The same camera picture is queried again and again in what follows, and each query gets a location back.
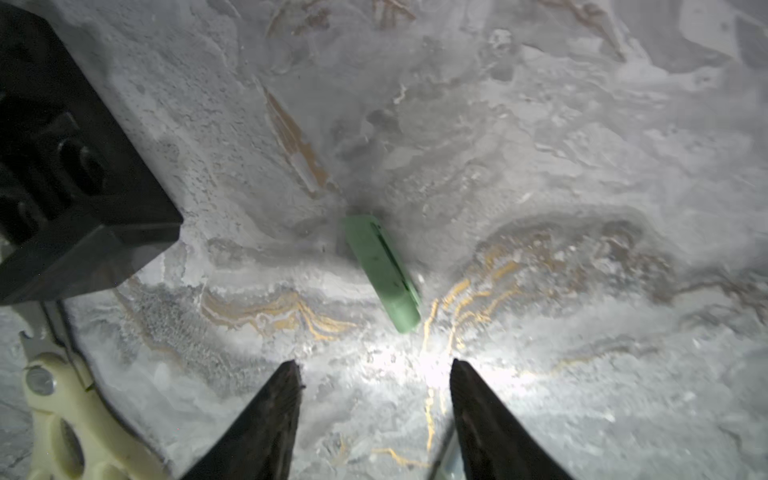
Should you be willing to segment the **light green pen cap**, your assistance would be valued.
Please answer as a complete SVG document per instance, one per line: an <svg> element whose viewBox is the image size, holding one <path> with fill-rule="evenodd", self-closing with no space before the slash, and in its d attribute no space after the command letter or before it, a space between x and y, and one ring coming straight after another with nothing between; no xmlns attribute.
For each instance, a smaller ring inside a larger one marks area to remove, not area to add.
<svg viewBox="0 0 768 480"><path fill-rule="evenodd" d="M421 321L421 299L387 230L373 215L347 216L342 228L395 329L411 332Z"/></svg>

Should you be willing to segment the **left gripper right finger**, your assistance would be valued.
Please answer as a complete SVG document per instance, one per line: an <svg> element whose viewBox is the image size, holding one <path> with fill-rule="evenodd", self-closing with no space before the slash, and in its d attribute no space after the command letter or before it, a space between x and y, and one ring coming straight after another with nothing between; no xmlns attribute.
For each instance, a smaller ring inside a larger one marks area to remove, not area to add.
<svg viewBox="0 0 768 480"><path fill-rule="evenodd" d="M569 479L473 366L455 359L450 392L465 477Z"/></svg>

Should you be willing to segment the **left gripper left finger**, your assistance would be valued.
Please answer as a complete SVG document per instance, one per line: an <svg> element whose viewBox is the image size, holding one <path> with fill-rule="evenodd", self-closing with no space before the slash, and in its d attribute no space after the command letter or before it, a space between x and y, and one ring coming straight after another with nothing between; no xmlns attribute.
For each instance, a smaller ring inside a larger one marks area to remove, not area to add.
<svg viewBox="0 0 768 480"><path fill-rule="evenodd" d="M247 404L186 479L286 479L296 440L303 384L286 361Z"/></svg>

